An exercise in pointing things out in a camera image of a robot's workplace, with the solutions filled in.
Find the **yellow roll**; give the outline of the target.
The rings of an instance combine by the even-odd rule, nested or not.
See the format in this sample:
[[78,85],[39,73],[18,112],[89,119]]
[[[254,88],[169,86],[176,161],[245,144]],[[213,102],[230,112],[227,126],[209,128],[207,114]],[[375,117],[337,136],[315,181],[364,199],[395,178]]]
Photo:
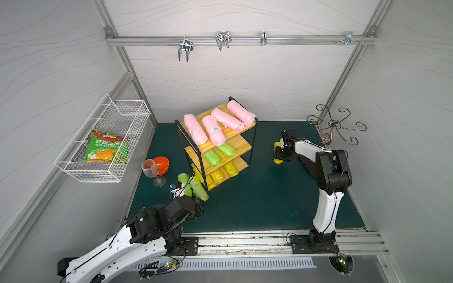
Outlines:
[[[205,184],[205,183],[204,183],[204,177],[200,174],[200,172],[198,171],[198,169],[195,169],[195,176],[196,176],[196,178],[197,178],[203,185]],[[212,178],[211,178],[209,175],[206,176],[206,184],[207,184],[207,188],[208,188],[209,191],[210,191],[211,189],[213,189],[214,186],[215,186],[215,184],[214,184]]]
[[[275,150],[277,147],[281,147],[281,142],[280,142],[280,141],[279,141],[279,142],[276,141],[276,142],[274,143],[274,150]],[[280,159],[274,158],[274,159],[273,159],[273,162],[274,162],[275,164],[279,165],[279,164],[282,164],[283,161],[280,160]]]
[[225,181],[225,175],[220,170],[212,172],[211,178],[215,185],[219,185]]

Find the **yellow roll diagonal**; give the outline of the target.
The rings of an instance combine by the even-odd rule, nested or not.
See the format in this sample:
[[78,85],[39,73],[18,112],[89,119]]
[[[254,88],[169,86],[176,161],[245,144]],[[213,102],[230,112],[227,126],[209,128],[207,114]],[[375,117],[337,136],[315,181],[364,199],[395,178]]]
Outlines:
[[239,174],[239,170],[234,165],[234,162],[229,162],[224,166],[225,171],[227,172],[230,178],[235,177]]

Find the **pink roll front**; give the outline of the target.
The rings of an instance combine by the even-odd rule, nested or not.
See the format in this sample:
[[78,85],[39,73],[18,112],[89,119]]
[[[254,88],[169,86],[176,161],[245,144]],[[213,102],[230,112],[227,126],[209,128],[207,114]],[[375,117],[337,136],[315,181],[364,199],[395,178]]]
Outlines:
[[255,121],[256,115],[249,112],[235,100],[228,102],[227,109],[247,127],[250,127]]

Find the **pink roll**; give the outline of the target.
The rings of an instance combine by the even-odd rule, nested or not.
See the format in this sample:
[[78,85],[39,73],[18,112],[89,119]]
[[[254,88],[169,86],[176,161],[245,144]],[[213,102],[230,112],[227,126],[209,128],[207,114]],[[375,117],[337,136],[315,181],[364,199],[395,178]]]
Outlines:
[[214,108],[211,115],[217,120],[217,122],[222,123],[224,127],[227,127],[237,133],[244,130],[245,124],[242,121],[230,116],[218,108]]
[[193,142],[197,146],[203,145],[208,141],[207,135],[193,114],[184,115],[184,124],[191,135]]
[[212,115],[205,116],[202,119],[202,123],[214,146],[219,146],[226,142],[226,137],[221,127]]
[[255,121],[256,115],[249,112],[235,100],[228,102],[227,109],[247,127],[250,127]]

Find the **green roll front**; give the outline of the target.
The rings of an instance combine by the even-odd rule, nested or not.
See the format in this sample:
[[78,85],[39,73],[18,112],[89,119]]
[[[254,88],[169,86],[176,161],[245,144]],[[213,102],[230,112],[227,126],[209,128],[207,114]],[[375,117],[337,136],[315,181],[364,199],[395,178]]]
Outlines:
[[217,146],[217,150],[227,158],[232,158],[236,154],[236,150],[228,143],[223,143],[222,145]]

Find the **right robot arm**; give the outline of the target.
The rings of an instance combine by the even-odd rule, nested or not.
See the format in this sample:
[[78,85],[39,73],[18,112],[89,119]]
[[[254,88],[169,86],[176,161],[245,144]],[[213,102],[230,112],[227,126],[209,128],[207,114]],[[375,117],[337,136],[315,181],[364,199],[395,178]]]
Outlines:
[[315,177],[319,188],[319,201],[307,244],[313,252],[334,250],[336,218],[341,200],[352,184],[348,154],[344,150],[331,150],[305,138],[297,138],[291,129],[283,130],[274,145],[274,160],[289,162],[300,157]]

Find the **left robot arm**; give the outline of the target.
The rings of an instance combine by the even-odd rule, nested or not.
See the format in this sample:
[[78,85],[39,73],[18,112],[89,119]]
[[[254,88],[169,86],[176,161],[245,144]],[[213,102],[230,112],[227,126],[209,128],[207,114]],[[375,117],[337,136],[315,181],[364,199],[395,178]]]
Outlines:
[[204,213],[204,201],[183,195],[168,205],[142,208],[111,238],[81,257],[59,260],[64,283],[108,283],[147,259],[185,254],[182,224]]

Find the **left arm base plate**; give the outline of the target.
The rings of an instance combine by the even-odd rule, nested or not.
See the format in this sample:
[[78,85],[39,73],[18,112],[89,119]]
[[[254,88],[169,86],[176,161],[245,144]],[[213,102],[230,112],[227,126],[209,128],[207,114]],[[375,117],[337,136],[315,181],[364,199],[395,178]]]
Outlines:
[[198,255],[198,237],[182,237],[182,244],[176,251],[177,256],[196,256]]

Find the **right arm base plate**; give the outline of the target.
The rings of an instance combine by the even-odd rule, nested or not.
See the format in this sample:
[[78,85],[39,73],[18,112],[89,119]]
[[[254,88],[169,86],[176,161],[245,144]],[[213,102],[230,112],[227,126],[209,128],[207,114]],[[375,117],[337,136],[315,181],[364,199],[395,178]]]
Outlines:
[[288,242],[293,254],[330,254],[339,253],[335,234],[291,235]]

